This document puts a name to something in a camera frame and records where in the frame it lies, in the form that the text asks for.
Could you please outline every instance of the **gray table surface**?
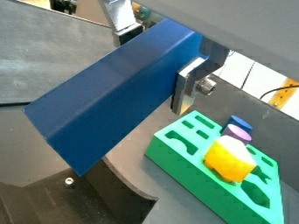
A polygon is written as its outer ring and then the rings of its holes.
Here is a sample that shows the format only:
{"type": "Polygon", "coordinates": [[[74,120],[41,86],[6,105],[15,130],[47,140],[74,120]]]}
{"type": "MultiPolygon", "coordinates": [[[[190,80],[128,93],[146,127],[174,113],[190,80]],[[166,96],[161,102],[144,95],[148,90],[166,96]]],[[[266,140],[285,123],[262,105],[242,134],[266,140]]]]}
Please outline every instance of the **gray table surface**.
{"type": "Polygon", "coordinates": [[[108,27],[0,0],[0,103],[29,102],[114,49],[108,27]]]}

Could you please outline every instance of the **green foam block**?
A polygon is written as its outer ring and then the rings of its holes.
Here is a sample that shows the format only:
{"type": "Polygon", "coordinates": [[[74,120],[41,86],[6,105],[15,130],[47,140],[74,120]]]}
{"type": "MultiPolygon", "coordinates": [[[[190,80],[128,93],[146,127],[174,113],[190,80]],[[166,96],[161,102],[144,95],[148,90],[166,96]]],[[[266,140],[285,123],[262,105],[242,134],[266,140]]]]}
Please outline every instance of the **green foam block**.
{"type": "Polygon", "coordinates": [[[221,127],[197,111],[153,134],[145,155],[230,224],[282,224],[276,161],[249,144],[256,169],[241,183],[226,183],[202,164],[221,127]]]}

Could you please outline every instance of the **purple block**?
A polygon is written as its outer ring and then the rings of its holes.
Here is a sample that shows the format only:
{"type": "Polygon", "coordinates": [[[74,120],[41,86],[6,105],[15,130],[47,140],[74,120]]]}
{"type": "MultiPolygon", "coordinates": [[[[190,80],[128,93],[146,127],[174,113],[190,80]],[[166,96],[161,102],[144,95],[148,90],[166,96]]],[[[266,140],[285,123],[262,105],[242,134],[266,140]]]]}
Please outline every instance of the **purple block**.
{"type": "Polygon", "coordinates": [[[242,144],[248,144],[252,140],[250,135],[236,125],[229,124],[221,132],[222,136],[234,137],[242,144]]]}

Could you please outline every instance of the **blue block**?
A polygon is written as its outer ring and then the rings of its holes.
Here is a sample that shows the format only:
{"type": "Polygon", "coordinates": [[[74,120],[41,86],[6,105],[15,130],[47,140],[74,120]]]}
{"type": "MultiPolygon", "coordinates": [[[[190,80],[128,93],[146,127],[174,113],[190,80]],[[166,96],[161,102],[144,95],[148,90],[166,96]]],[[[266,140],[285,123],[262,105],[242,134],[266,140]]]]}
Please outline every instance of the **blue block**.
{"type": "Polygon", "coordinates": [[[220,133],[222,132],[222,130],[228,127],[229,124],[233,124],[236,126],[238,126],[248,134],[252,131],[252,127],[250,125],[237,116],[232,115],[226,121],[226,123],[224,124],[220,133]]]}
{"type": "Polygon", "coordinates": [[[164,20],[23,108],[78,175],[172,95],[176,71],[204,57],[200,42],[201,35],[164,20]]]}

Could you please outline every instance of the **white wall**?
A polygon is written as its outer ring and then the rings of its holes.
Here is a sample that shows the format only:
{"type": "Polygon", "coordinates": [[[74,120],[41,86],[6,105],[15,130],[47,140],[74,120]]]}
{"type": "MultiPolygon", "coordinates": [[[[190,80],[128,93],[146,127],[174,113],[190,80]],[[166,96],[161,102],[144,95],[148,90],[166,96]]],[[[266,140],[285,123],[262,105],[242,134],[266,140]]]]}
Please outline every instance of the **white wall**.
{"type": "MultiPolygon", "coordinates": [[[[242,90],[256,98],[258,98],[268,90],[278,88],[285,81],[284,75],[260,65],[252,59],[244,57],[236,52],[233,52],[233,54],[226,58],[224,66],[214,72],[214,74],[237,88],[241,87],[244,79],[248,75],[242,90]]],[[[262,102],[268,102],[274,93],[276,92],[265,95],[262,102]]],[[[281,111],[296,120],[299,120],[297,104],[299,91],[294,92],[293,96],[281,108],[281,111]]]]}

